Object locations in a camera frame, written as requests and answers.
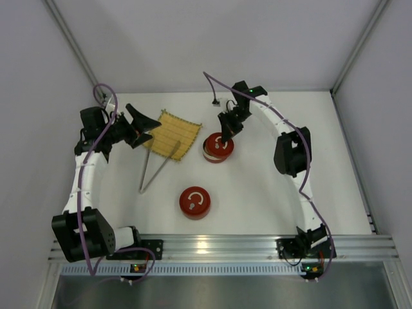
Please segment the red lid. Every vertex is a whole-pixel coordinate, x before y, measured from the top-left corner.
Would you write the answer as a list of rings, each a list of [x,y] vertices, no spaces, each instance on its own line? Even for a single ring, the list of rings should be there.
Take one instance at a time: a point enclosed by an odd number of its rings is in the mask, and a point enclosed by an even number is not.
[[[234,142],[224,142],[221,133],[213,133],[205,139],[206,152],[218,159],[229,157],[234,151]]]
[[[200,220],[211,209],[211,197],[202,187],[188,187],[179,197],[179,206],[183,215],[191,220]]]

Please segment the steel red bowl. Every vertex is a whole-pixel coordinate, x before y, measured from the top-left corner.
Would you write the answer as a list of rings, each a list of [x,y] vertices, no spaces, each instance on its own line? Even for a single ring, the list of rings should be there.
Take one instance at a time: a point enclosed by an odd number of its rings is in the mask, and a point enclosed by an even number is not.
[[[210,163],[214,163],[214,164],[219,164],[224,162],[225,160],[227,160],[229,158],[229,156],[225,156],[225,157],[216,157],[216,156],[212,156],[208,150],[207,150],[207,146],[204,145],[203,146],[203,157],[206,159],[206,161],[210,162]]]

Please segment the metal tongs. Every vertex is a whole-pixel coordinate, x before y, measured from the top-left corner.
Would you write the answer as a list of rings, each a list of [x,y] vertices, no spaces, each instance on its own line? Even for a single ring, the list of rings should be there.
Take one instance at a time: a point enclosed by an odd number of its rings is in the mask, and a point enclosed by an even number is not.
[[[149,158],[151,156],[151,153],[153,152],[152,151],[153,142],[150,142],[150,146],[146,150],[146,155],[145,155],[145,160],[144,160],[144,168],[143,168],[142,175],[141,175],[141,178],[140,178],[140,185],[139,185],[139,193],[140,194],[143,194],[143,193],[146,192],[148,187],[154,182],[156,177],[160,174],[160,171],[165,167],[165,165],[168,163],[168,161],[171,160],[173,155],[180,148],[180,145],[181,145],[180,141],[177,141],[175,143],[175,145],[171,149],[170,153],[165,157],[165,159],[164,159],[163,163],[161,164],[161,166],[155,171],[155,173],[152,175],[152,177],[147,182],[145,182],[145,175],[146,175],[146,171],[147,171],[147,167],[148,167],[148,163],[149,163]]]

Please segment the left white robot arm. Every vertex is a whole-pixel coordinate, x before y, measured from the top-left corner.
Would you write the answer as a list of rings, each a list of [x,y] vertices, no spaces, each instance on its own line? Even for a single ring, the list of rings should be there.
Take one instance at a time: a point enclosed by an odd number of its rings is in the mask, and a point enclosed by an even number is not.
[[[103,258],[142,243],[136,227],[114,229],[98,209],[102,179],[113,146],[125,142],[134,149],[150,141],[150,130],[161,125],[131,104],[127,104],[126,109],[132,117],[130,122],[123,113],[108,113],[104,108],[80,112],[83,127],[75,146],[72,189],[62,214],[51,221],[57,242],[70,263]]]

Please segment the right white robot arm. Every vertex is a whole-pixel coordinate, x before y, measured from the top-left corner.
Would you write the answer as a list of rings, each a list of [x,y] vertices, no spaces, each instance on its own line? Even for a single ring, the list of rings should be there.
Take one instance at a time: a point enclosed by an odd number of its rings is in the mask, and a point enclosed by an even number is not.
[[[297,235],[292,248],[305,254],[328,241],[326,224],[314,205],[310,186],[310,130],[307,127],[296,127],[286,119],[275,108],[263,87],[249,88],[243,80],[232,87],[225,84],[222,86],[232,93],[235,100],[232,108],[227,108],[218,115],[222,142],[228,142],[240,133],[244,121],[251,115],[258,118],[276,139],[275,168],[280,174],[289,177],[299,194],[299,204],[295,211]]]

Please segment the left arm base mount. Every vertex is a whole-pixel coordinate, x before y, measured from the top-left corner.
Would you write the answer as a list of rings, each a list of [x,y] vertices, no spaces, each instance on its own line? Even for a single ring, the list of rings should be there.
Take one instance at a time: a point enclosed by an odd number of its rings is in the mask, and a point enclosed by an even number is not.
[[[106,256],[113,261],[162,260],[164,241],[162,239],[143,239],[139,245],[119,249]]]

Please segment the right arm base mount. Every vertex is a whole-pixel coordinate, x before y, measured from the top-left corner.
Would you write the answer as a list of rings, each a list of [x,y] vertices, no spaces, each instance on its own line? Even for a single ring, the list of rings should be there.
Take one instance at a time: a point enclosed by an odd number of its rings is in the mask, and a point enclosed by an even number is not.
[[[330,239],[322,239],[320,242],[314,245],[304,245],[298,243],[295,237],[280,238],[276,240],[276,248],[278,255],[281,259],[286,258],[290,260],[298,259],[317,259],[320,258],[320,253],[323,254],[323,258],[328,259],[330,256],[336,258],[336,252],[332,252],[332,245]]]

